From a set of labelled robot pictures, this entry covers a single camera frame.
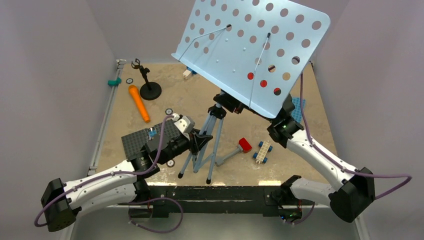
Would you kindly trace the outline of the light blue music stand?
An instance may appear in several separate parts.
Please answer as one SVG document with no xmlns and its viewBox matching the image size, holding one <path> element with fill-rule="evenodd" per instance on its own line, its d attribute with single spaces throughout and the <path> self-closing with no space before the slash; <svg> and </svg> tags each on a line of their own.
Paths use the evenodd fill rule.
<svg viewBox="0 0 424 240">
<path fill-rule="evenodd" d="M 264 119 L 274 119 L 330 23 L 327 14 L 289 0 L 197 0 L 173 57 Z M 269 65 L 275 72 L 268 72 Z M 247 79 L 249 72 L 254 80 Z M 281 94 L 274 95 L 274 88 Z M 225 112 L 216 103 L 200 130 L 216 144 Z"/>
</svg>

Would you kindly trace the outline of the black microphone stand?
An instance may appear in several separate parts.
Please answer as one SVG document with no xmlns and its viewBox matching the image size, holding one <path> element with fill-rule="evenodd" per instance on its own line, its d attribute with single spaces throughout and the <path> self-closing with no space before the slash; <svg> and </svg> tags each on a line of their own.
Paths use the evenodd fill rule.
<svg viewBox="0 0 424 240">
<path fill-rule="evenodd" d="M 135 60 L 131 62 L 131 67 L 135 70 L 139 70 L 145 81 L 139 90 L 141 98 L 147 101 L 157 99 L 162 94 L 162 88 L 157 82 L 149 81 L 148 73 L 150 72 L 150 69 L 144 67 L 138 58 L 135 58 Z"/>
</svg>

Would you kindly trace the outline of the orange toy microphone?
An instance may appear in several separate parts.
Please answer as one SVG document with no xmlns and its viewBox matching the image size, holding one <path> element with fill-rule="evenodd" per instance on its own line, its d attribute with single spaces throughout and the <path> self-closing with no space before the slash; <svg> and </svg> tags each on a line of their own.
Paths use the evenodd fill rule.
<svg viewBox="0 0 424 240">
<path fill-rule="evenodd" d="M 143 101 L 142 101 L 142 98 L 139 94 L 138 88 L 135 85 L 130 85 L 128 87 L 128 92 L 129 92 L 130 96 L 132 97 L 132 99 L 135 103 L 135 106 L 136 106 L 138 112 L 140 113 L 143 121 L 145 123 L 149 123 L 151 121 L 151 118 L 150 118 L 150 116 L 149 116 L 149 114 L 146 110 L 146 107 L 145 107 Z"/>
</svg>

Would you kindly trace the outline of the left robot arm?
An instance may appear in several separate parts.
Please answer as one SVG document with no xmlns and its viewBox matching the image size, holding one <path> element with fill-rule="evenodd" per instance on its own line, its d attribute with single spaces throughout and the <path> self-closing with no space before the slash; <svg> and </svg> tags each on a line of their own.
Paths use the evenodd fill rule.
<svg viewBox="0 0 424 240">
<path fill-rule="evenodd" d="M 34 225 L 57 232 L 72 225 L 78 215 L 115 204 L 142 205 L 148 201 L 149 191 L 141 184 L 160 171 L 159 165 L 186 151 L 198 153 L 212 139 L 198 129 L 171 137 L 159 132 L 140 150 L 107 170 L 68 182 L 53 179 L 40 199 L 42 210 Z"/>
</svg>

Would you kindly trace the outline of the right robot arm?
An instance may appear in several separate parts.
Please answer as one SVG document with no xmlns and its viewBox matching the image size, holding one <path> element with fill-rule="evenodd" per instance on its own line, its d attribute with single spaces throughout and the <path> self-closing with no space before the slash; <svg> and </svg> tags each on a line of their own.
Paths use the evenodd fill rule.
<svg viewBox="0 0 424 240">
<path fill-rule="evenodd" d="M 293 175 L 270 197 L 278 206 L 300 200 L 325 205 L 341 220 L 352 223 L 376 199 L 373 172 L 366 167 L 358 169 L 325 149 L 292 117 L 293 110 L 295 105 L 289 95 L 276 118 L 269 119 L 269 136 L 309 163 L 327 183 Z"/>
</svg>

